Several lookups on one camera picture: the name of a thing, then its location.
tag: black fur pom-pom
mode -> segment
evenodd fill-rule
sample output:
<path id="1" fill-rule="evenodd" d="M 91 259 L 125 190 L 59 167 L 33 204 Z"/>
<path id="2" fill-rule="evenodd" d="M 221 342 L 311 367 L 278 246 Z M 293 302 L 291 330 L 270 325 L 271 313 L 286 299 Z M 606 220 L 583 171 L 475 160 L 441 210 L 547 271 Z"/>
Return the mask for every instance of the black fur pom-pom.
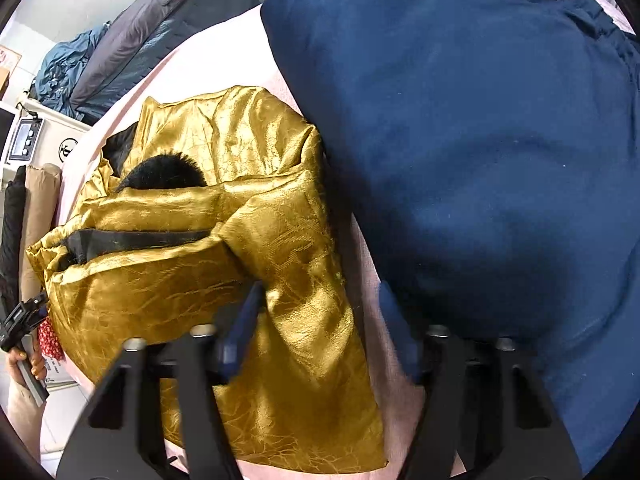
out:
<path id="1" fill-rule="evenodd" d="M 133 189 L 178 189 L 207 185 L 197 163 L 183 153 L 156 155 L 140 162 L 122 180 L 116 192 Z"/>

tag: hand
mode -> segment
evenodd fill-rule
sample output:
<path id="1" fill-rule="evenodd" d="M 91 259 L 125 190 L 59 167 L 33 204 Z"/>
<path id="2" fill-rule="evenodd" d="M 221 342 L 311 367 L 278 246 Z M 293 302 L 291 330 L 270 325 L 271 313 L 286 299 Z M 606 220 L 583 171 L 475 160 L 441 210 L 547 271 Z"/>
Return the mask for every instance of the hand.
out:
<path id="1" fill-rule="evenodd" d="M 24 361 L 27 358 L 25 352 L 21 352 L 18 349 L 12 349 L 6 355 L 6 367 L 9 371 L 10 377 L 20 386 L 26 387 L 22 374 L 18 369 L 18 361 Z M 33 340 L 33 355 L 31 356 L 31 373 L 37 380 L 41 381 L 47 376 L 47 369 L 44 367 L 44 358 L 42 352 L 40 352 L 40 345 L 38 340 Z"/>

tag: person's arm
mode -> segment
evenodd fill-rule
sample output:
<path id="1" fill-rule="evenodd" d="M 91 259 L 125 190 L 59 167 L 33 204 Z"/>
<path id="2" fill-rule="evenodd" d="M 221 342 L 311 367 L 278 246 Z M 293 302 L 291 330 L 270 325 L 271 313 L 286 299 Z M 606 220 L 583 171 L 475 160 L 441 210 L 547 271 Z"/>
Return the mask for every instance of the person's arm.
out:
<path id="1" fill-rule="evenodd" d="M 40 346 L 34 341 L 34 352 L 31 356 L 31 373 L 43 380 L 47 376 L 44 359 L 40 352 Z M 29 453 L 40 462 L 40 430 L 42 428 L 42 415 L 45 404 L 38 407 L 36 401 L 27 389 L 17 362 L 24 361 L 27 355 L 17 349 L 11 350 L 6 355 L 6 364 L 12 381 L 9 386 L 9 404 L 6 416 L 14 427 Z"/>

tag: display screen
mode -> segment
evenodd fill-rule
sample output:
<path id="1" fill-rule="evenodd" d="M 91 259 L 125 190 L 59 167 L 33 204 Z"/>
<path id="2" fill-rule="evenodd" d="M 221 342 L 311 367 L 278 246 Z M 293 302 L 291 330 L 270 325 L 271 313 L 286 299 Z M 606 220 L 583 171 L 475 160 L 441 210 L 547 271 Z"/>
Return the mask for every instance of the display screen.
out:
<path id="1" fill-rule="evenodd" d="M 9 136 L 11 125 L 14 123 L 15 114 L 0 108 L 0 150 Z"/>
<path id="2" fill-rule="evenodd" d="M 22 156 L 22 150 L 24 149 L 24 143 L 27 140 L 27 135 L 31 130 L 31 121 L 28 123 L 20 123 L 18 131 L 15 134 L 14 145 L 11 147 L 10 156 Z"/>

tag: logo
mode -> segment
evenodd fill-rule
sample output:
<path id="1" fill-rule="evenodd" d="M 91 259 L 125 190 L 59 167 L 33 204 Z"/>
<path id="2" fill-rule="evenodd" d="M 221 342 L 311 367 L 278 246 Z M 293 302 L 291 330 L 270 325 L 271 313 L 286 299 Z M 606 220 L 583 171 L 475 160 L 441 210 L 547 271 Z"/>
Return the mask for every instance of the logo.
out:
<path id="1" fill-rule="evenodd" d="M 58 156 L 60 157 L 60 162 L 64 162 L 65 159 L 69 156 L 69 153 L 78 145 L 78 141 L 73 137 L 69 137 L 68 139 L 60 142 L 60 147 L 58 148 Z"/>

